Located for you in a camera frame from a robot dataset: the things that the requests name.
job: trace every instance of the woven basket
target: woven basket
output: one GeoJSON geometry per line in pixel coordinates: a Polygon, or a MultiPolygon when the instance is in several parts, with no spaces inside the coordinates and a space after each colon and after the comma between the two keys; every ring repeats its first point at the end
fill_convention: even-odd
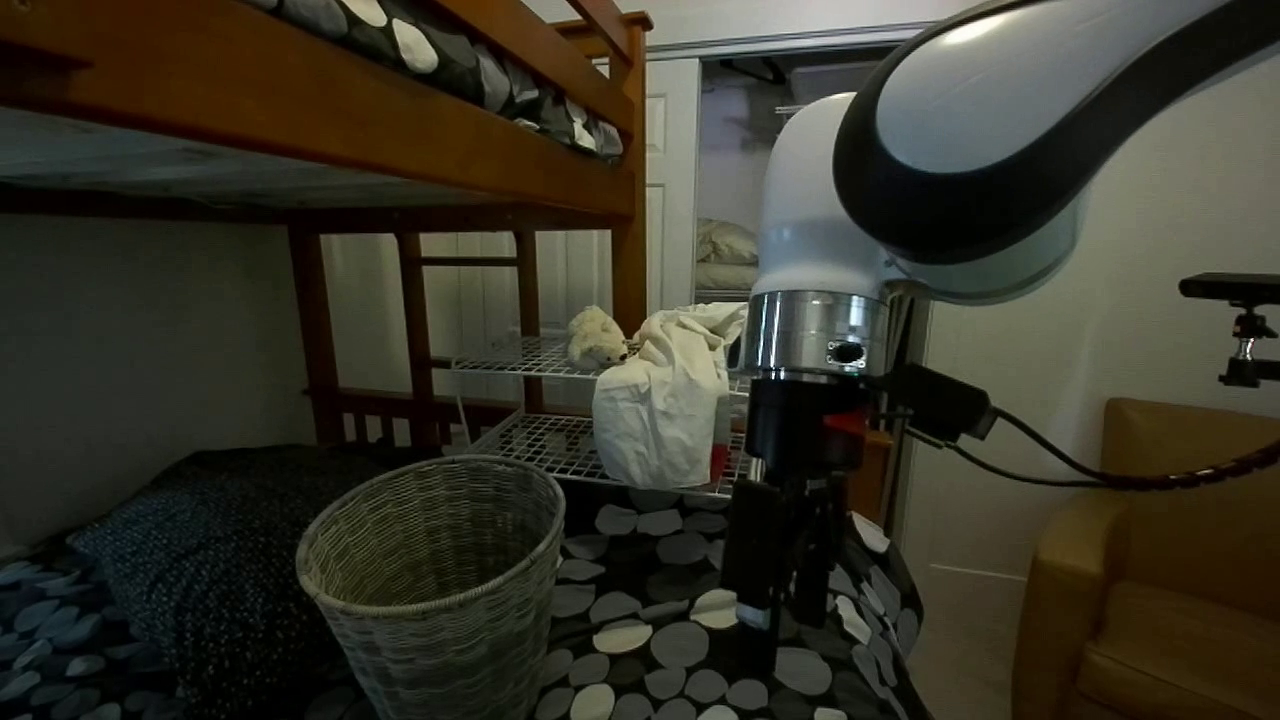
{"type": "Polygon", "coordinates": [[[509,461],[429,461],[329,503],[295,574],[381,714],[522,714],[546,643],[565,496],[509,461]]]}

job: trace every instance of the bunk bed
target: bunk bed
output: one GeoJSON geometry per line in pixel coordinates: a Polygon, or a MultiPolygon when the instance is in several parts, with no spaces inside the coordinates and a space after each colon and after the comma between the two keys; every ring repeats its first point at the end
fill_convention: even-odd
{"type": "MultiPolygon", "coordinates": [[[[191,592],[209,586],[209,566],[219,562],[198,554],[202,543],[185,541],[202,574],[168,597],[118,592],[113,570],[147,585],[173,570],[175,547],[158,552],[168,566],[140,566],[134,561],[140,547],[154,552],[173,541],[154,535],[164,519],[175,532],[198,526],[164,503],[185,486],[243,493],[253,477],[286,477],[286,484],[263,481],[282,503],[299,499],[295,472],[313,466],[308,477],[317,477],[317,462],[323,462],[329,481],[313,484],[319,493],[313,503],[319,503],[388,466],[388,454],[344,449],[392,440],[392,425],[411,427],[411,454],[439,449],[453,404],[432,392],[439,360],[429,337],[420,269],[432,261],[420,231],[510,231],[514,254],[505,262],[521,281],[521,326],[537,332],[537,231],[604,229],[613,231],[613,317],[623,326],[642,318],[642,12],[573,0],[581,18],[544,22],[521,0],[329,0],[331,22],[323,22],[295,7],[317,3],[0,3],[0,212],[278,223],[293,249],[308,360],[304,392],[319,442],[194,452],[158,472],[143,486],[143,503],[128,503],[140,513],[130,522],[117,513],[71,535],[92,561],[55,543],[52,554],[3,562],[0,714],[191,712],[191,694],[178,694],[191,682],[202,682],[194,708],[278,712],[254,704],[253,690],[278,681],[267,668],[304,668],[317,653],[317,634],[308,634],[317,614],[295,621],[293,609],[258,609],[263,597],[293,585],[293,570],[278,570],[282,543],[271,552],[236,543],[230,562],[239,566],[253,554],[267,574],[254,578],[267,586],[243,599],[247,578],[239,578],[243,603],[236,592],[211,592],[198,603],[211,614],[194,621],[191,592]],[[445,56],[453,44],[472,48],[465,63],[509,67],[509,74],[453,74],[436,87],[422,63],[453,63],[445,56]],[[616,147],[576,144],[585,127],[604,130],[616,147]],[[411,354],[411,392],[402,396],[341,388],[319,251],[331,231],[397,237],[411,354]],[[152,627],[164,611],[168,621],[189,611],[178,647],[209,653],[189,657],[194,668],[158,668],[175,659],[175,647],[147,631],[134,634],[134,611],[147,611],[152,627]],[[271,631],[271,657],[258,639],[214,643],[209,634],[214,627],[271,631]],[[211,682],[209,673],[214,668],[239,668],[239,676],[211,682]]],[[[540,385],[522,388],[522,404],[540,404],[540,385]]],[[[499,420],[505,410],[472,408],[472,420],[499,420]]],[[[247,507],[243,496],[211,503],[224,515],[247,507]]],[[[295,535],[299,513],[313,507],[308,499],[286,507],[274,513],[278,522],[236,532],[247,541],[295,535]]]]}

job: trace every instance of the wooden bunk bed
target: wooden bunk bed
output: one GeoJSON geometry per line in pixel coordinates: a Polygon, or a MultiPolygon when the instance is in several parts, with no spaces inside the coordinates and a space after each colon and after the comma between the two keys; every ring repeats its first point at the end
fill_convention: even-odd
{"type": "Polygon", "coordinates": [[[282,223],[317,440],[392,434],[407,420],[411,449],[436,449],[453,404],[432,396],[439,360],[420,231],[510,231],[521,326],[537,332],[537,231],[607,229],[613,311],[623,326],[642,318],[649,16],[607,0],[573,7],[581,18],[544,22],[521,0],[432,3],[546,94],[613,125],[623,138],[616,159],[573,152],[247,0],[0,3],[0,138],[22,147],[0,159],[0,212],[282,223]],[[85,168],[66,138],[128,152],[87,152],[85,168]],[[329,231],[397,231],[411,396],[341,388],[319,261],[329,231]]]}
{"type": "MultiPolygon", "coordinates": [[[[613,125],[623,138],[623,152],[613,159],[565,147],[509,114],[429,87],[401,67],[299,32],[247,0],[0,3],[0,212],[278,223],[293,249],[317,440],[373,442],[381,434],[397,434],[392,425],[407,425],[411,449],[432,452],[439,449],[439,425],[453,417],[445,417],[439,408],[448,404],[436,404],[432,396],[436,354],[420,271],[432,261],[420,231],[510,231],[514,254],[505,262],[514,269],[521,281],[521,326],[537,332],[537,231],[604,229],[613,231],[616,318],[637,326],[649,311],[649,16],[616,12],[607,0],[573,0],[573,7],[581,18],[544,22],[521,0],[432,0],[436,16],[448,16],[453,28],[469,32],[490,56],[521,63],[546,94],[565,94],[613,125]],[[329,231],[397,237],[411,354],[407,396],[341,388],[319,251],[319,237],[329,231]]],[[[263,486],[274,484],[278,472],[258,461],[282,462],[282,454],[253,452],[253,472],[243,472],[243,481],[263,486]]],[[[0,653],[13,668],[3,673],[0,714],[34,708],[43,668],[52,668],[43,676],[55,676],[55,688],[43,690],[34,714],[43,708],[85,714],[92,704],[117,704],[117,712],[125,704],[125,714],[164,714],[175,712],[175,700],[168,694],[173,676],[154,676],[147,663],[194,663],[175,673],[178,682],[191,682],[209,673],[202,657],[253,676],[239,673],[236,681],[209,682],[198,704],[236,700],[236,712],[271,712],[271,704],[247,704],[247,694],[267,681],[278,681],[271,668],[304,668],[313,659],[308,653],[317,653],[313,639],[319,614],[313,609],[308,621],[293,623],[286,614],[282,623],[278,609],[271,609],[274,614],[263,614],[258,603],[258,597],[282,599],[278,585],[286,585],[295,599],[293,541],[299,532],[299,515],[286,519],[278,515],[282,507],[271,507],[271,519],[286,519],[267,522],[267,535],[278,543],[271,541],[271,552],[254,543],[254,566],[247,574],[239,566],[247,547],[236,543],[230,552],[239,554],[236,566],[226,566],[236,570],[230,585],[202,585],[209,574],[189,578],[189,570],[224,566],[209,554],[214,547],[185,535],[189,522],[164,507],[164,499],[191,481],[202,481],[191,484],[194,493],[230,486],[226,472],[239,472],[239,462],[247,462],[247,454],[194,452],[168,466],[152,481],[158,493],[143,493],[92,526],[98,541],[79,535],[79,543],[95,543],[87,547],[95,561],[92,566],[79,566],[66,554],[52,554],[46,562],[34,554],[34,562],[21,561],[17,566],[0,566],[3,609],[46,597],[55,603],[52,614],[71,621],[59,631],[79,631],[79,639],[65,634],[65,643],[33,639],[52,627],[52,621],[0,614],[0,653]],[[98,603],[98,585],[92,585],[95,570],[108,574],[113,597],[125,609],[92,609],[98,603]],[[158,639],[158,657],[152,647],[154,634],[130,643],[118,611],[130,631],[134,611],[147,614],[147,623],[154,623],[154,611],[168,611],[164,621],[173,627],[191,631],[178,634],[175,653],[194,657],[173,657],[173,634],[158,639]]],[[[286,484],[286,493],[274,484],[271,493],[282,503],[323,481],[331,499],[331,493],[381,462],[383,454],[360,466],[353,466],[353,461],[319,462],[317,454],[299,454],[293,466],[308,466],[308,481],[286,484]]],[[[236,541],[239,532],[247,541],[263,541],[263,519],[230,532],[219,526],[214,535],[236,541]]]]}

